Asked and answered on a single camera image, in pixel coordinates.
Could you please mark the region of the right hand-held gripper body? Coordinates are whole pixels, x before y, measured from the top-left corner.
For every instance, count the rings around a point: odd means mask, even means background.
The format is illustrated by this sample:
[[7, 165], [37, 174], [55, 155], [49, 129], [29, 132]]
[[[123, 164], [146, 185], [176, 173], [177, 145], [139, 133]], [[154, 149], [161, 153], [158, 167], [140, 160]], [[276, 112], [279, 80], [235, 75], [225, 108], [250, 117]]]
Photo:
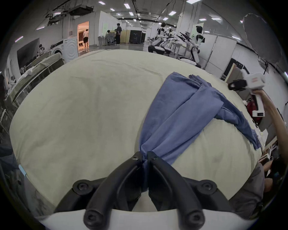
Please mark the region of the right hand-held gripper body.
[[248, 90], [255, 104], [252, 110], [252, 117], [265, 117], [264, 105], [261, 97], [254, 94], [255, 90], [261, 90], [265, 86], [265, 76], [262, 73], [247, 74], [245, 70], [240, 70], [242, 79], [237, 79], [228, 84], [228, 89], [233, 91]]

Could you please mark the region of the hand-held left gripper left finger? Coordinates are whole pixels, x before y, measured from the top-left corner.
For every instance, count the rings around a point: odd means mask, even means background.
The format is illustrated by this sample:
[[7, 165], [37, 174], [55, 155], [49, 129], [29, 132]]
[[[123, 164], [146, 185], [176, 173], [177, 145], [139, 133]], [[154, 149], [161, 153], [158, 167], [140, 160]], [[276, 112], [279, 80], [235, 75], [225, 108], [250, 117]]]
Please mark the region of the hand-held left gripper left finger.
[[131, 211], [141, 195], [142, 154], [136, 152], [105, 178], [81, 179], [72, 185], [54, 213], [85, 209], [83, 223], [90, 230], [108, 228], [111, 210]]

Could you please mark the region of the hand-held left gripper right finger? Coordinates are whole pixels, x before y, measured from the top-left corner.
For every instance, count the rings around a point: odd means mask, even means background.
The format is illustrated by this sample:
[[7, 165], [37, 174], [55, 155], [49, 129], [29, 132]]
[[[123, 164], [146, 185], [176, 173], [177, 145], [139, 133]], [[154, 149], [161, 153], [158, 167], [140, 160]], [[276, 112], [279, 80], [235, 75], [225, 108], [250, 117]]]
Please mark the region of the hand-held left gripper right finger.
[[176, 209], [184, 229], [200, 229], [206, 218], [204, 209], [231, 212], [224, 194], [211, 180], [182, 177], [154, 152], [147, 153], [149, 197], [157, 211]]

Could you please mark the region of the person's right hand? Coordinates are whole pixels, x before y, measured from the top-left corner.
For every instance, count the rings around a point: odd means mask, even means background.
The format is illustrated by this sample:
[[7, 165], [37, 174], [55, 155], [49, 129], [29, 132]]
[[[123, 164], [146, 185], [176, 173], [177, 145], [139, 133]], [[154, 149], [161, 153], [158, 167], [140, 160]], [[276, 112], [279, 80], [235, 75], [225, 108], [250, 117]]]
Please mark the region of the person's right hand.
[[256, 89], [256, 90], [253, 90], [253, 93], [255, 95], [259, 95], [261, 97], [261, 100], [263, 102], [263, 104], [265, 105], [268, 105], [269, 103], [271, 103], [271, 99], [270, 97], [266, 94], [266, 92], [262, 89]]

